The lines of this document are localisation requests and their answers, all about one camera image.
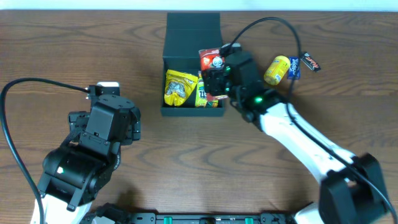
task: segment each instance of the open box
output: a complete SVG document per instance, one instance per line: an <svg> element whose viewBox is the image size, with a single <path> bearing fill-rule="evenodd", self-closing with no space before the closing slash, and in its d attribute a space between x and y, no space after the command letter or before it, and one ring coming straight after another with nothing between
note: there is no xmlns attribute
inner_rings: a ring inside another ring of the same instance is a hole
<svg viewBox="0 0 398 224"><path fill-rule="evenodd" d="M167 14L166 38L163 49L162 116L223 116L224 101L216 108L196 108L197 88L179 107L164 102L165 74L168 69L198 76L199 50L220 48L223 45L219 13Z"/></svg>

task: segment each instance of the black candy bar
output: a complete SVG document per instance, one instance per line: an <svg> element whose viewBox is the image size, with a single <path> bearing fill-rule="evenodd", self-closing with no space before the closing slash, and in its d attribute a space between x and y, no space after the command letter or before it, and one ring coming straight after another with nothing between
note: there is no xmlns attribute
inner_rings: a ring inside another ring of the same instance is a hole
<svg viewBox="0 0 398 224"><path fill-rule="evenodd" d="M308 52L302 54L301 60L314 72L321 70L321 66L319 66L318 62L316 62Z"/></svg>

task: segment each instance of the white wall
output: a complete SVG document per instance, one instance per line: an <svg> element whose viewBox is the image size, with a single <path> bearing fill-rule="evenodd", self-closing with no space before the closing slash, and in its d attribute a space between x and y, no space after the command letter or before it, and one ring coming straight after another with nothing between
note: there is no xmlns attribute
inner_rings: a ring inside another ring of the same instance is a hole
<svg viewBox="0 0 398 224"><path fill-rule="evenodd" d="M0 9L398 11L398 0L0 0Z"/></svg>

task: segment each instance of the table surface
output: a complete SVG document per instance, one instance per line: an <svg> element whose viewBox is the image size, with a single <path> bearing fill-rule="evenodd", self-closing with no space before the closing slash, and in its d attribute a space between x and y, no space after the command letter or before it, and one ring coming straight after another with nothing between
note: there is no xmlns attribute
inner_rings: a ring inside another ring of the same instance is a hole
<svg viewBox="0 0 398 224"><path fill-rule="evenodd" d="M222 12L224 42L250 22L279 16L298 30L322 71L302 66L294 105L314 127L382 165L398 205L398 14L373 12ZM142 113L142 139L122 148L122 165L98 194L135 211L258 213L298 210L318 200L318 184L284 146L228 107L222 118L160 114L166 12L1 11L0 86L42 77L78 86L118 81ZM290 31L263 23L241 38L261 72L276 55L294 55ZM278 89L286 89L284 80ZM85 96L41 83L7 95L12 137L33 179L68 134L67 114L89 110ZM0 138L0 223L28 223L34 196ZM381 223L390 223L386 217Z"/></svg>

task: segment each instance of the green indicator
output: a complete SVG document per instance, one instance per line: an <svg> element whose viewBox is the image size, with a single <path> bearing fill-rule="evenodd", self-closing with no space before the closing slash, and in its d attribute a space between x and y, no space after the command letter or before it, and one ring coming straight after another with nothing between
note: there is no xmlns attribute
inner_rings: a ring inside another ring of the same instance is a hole
<svg viewBox="0 0 398 224"><path fill-rule="evenodd" d="M245 218L244 223L245 224L254 224L254 220L253 220L253 218Z"/></svg>
<svg viewBox="0 0 398 224"><path fill-rule="evenodd" d="M173 218L172 217L164 217L164 224L172 224Z"/></svg>
<svg viewBox="0 0 398 224"><path fill-rule="evenodd" d="M255 103L261 103L262 102L262 98L260 96L257 96L254 98L254 102Z"/></svg>

